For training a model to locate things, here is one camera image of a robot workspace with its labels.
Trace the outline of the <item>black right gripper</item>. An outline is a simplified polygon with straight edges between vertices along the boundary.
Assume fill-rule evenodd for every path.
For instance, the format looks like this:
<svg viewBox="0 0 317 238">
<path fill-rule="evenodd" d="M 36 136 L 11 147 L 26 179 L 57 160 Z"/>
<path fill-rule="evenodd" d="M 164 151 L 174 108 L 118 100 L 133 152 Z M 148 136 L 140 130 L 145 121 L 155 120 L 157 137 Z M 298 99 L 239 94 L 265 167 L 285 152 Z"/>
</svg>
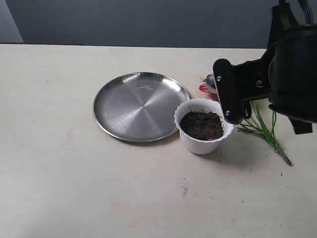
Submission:
<svg viewBox="0 0 317 238">
<path fill-rule="evenodd" d="M 271 93 L 269 66 L 272 57 L 233 65 L 227 59 L 213 64 L 213 74 L 224 119 L 238 125 L 252 115 L 251 102 L 268 98 Z"/>
</svg>

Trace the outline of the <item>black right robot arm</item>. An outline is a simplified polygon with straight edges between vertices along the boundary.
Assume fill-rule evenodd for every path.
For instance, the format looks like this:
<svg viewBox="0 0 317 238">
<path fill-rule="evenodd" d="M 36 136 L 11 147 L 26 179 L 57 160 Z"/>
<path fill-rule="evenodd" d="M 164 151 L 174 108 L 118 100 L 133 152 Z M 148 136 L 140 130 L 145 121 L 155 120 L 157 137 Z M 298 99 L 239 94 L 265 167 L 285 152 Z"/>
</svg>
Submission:
<svg viewBox="0 0 317 238">
<path fill-rule="evenodd" d="M 228 123 L 249 119 L 251 102 L 267 98 L 269 108 L 287 116 L 296 134 L 312 132 L 317 121 L 317 25 L 309 2 L 299 5 L 305 24 L 298 23 L 284 0 L 272 8 L 267 49 L 260 59 L 238 65 L 218 59 L 213 64 Z"/>
</svg>

